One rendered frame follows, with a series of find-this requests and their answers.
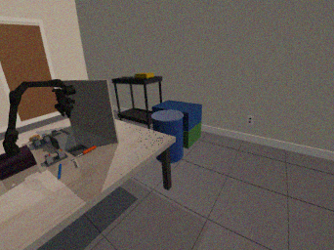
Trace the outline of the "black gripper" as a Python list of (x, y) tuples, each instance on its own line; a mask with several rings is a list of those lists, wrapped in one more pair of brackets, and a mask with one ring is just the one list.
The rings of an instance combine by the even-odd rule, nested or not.
[(57, 98), (57, 101), (58, 103), (55, 104), (55, 109), (57, 109), (63, 117), (65, 117), (66, 114), (66, 116), (70, 118), (70, 111), (73, 109), (73, 105), (66, 102), (66, 96)]

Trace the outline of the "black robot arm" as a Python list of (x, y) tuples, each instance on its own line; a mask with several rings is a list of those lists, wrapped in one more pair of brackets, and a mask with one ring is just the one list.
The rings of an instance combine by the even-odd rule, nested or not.
[(56, 93), (57, 98), (64, 97), (65, 94), (72, 95), (76, 93), (73, 85), (65, 86), (60, 79), (52, 79), (44, 82), (25, 81), (22, 82), (15, 91), (10, 92), (9, 125), (7, 128), (7, 132), (5, 133), (5, 140), (2, 143), (6, 154), (8, 155), (8, 158), (13, 157), (17, 154), (21, 154), (21, 151), (16, 144), (17, 139), (19, 139), (19, 132), (16, 131), (16, 121), (18, 115), (18, 105), (21, 102), (21, 95), (29, 87), (58, 87), (58, 89), (54, 88), (52, 90), (52, 92)]

